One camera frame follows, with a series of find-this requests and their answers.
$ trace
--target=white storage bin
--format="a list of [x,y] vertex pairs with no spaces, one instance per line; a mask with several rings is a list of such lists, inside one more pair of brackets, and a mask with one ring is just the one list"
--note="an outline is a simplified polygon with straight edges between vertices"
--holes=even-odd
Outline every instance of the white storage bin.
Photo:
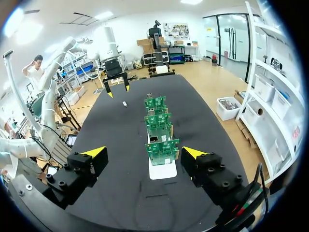
[[280,119],[283,119],[290,109],[291,104],[277,89],[275,89],[275,91],[275,97],[271,108],[276,112]]
[[128,69],[128,70],[134,69],[134,66],[133,66],[133,63],[132,63],[132,62],[128,63],[126,66],[127,66],[127,69]]
[[276,139],[274,145],[267,152],[267,156],[274,174],[279,171],[279,168],[286,159],[287,154],[287,145],[283,143],[280,144],[280,142]]
[[275,88],[273,82],[268,78],[256,74],[254,92],[259,96],[263,101],[270,102],[272,101],[275,95]]
[[244,118],[248,124],[254,126],[263,115],[261,105],[257,101],[249,101],[246,106]]
[[63,98],[63,100],[66,104],[69,104],[70,106],[75,105],[79,100],[78,93],[69,93],[69,94],[66,94],[65,96],[66,98]]
[[77,94],[79,97],[83,96],[84,93],[86,92],[86,89],[84,86],[82,86],[78,91],[77,91]]
[[[236,104],[238,106],[237,109],[227,110],[221,103],[220,99],[229,100],[232,104]],[[217,99],[217,114],[221,118],[222,121],[226,121],[232,118],[235,118],[239,112],[241,104],[234,97],[226,97],[226,98],[218,98]]]

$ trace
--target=shelf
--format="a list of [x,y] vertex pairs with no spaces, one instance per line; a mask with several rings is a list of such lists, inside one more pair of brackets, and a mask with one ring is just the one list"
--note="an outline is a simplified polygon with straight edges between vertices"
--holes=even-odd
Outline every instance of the shelf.
[[272,26],[266,25],[264,23],[254,23],[254,25],[256,27],[261,28],[267,35],[275,37],[278,40],[281,40],[282,42],[287,44],[287,42],[288,42],[287,38],[280,30],[278,30],[278,29],[276,29],[276,28],[274,28]]
[[257,94],[253,90],[250,90],[249,94],[253,96],[257,100],[258,103],[260,103],[260,105],[266,110],[269,116],[274,120],[275,124],[277,125],[280,132],[282,133],[288,145],[291,157],[293,158],[295,156],[295,152],[294,152],[294,146],[292,143],[292,135],[287,129],[285,123],[278,117],[276,112],[271,108],[271,105],[269,102],[263,101],[259,96],[257,96]]
[[277,70],[275,70],[273,67],[271,67],[270,65],[256,59],[255,63],[259,66],[261,66],[262,68],[266,69],[267,71],[271,72],[273,75],[275,75],[276,77],[278,77],[297,97],[297,99],[300,101],[300,103],[302,104],[303,107],[305,107],[305,101],[304,98],[301,96],[301,94],[299,93],[299,91],[292,85],[292,83],[285,77],[283,76],[280,72],[278,72]]
[[83,58],[85,55],[86,55],[86,54],[83,54],[82,56],[76,58],[75,60],[78,60],[78,59],[80,59],[80,58]]
[[262,156],[263,156],[264,161],[266,163],[266,167],[267,167],[268,172],[269,172],[269,177],[272,178],[273,177],[272,166],[271,166],[271,163],[270,163],[270,161],[268,159],[267,151],[266,151],[266,149],[264,147],[264,144],[263,144],[263,138],[261,136],[259,136],[259,132],[258,132],[258,130],[256,128],[250,126],[250,124],[245,120],[243,115],[240,115],[240,119],[246,125],[247,129],[249,130],[249,132],[251,133],[251,135],[255,139],[256,144],[260,148],[260,151],[262,153]]
[[171,64],[185,64],[185,61],[171,60]]
[[184,53],[170,53],[169,56],[184,56]]

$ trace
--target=desk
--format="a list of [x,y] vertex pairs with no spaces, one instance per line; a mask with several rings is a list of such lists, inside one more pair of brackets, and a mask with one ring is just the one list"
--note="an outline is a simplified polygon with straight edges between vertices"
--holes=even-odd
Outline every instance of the desk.
[[246,176],[217,117],[180,75],[132,82],[128,93],[123,85],[111,90],[114,98],[100,94],[72,148],[84,152],[106,146],[109,163],[93,188],[87,188],[66,210],[100,225],[127,230],[196,232],[213,226],[221,208],[202,188],[194,186],[180,157],[175,178],[150,180],[143,100],[146,93],[166,96],[174,135],[180,138],[179,148],[216,152],[230,170]]

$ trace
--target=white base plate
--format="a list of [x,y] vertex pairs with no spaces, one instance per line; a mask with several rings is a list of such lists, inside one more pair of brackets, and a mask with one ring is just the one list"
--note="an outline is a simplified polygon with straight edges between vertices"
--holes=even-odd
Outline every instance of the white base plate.
[[156,165],[153,166],[151,164],[151,160],[148,156],[149,161],[149,177],[152,180],[160,180],[160,179],[167,179],[167,178],[173,178],[177,176],[177,169],[176,169],[176,163],[173,160],[170,164],[162,164],[162,165]]

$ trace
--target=screw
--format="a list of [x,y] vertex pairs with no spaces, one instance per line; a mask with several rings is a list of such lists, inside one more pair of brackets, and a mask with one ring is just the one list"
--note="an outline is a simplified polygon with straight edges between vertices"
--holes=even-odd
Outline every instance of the screw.
[[26,189],[27,189],[28,191],[31,191],[31,190],[33,189],[33,186],[32,186],[32,185],[26,185]]
[[24,196],[25,195],[25,192],[23,191],[23,190],[20,190],[19,192],[18,192],[18,194],[19,194],[19,196]]

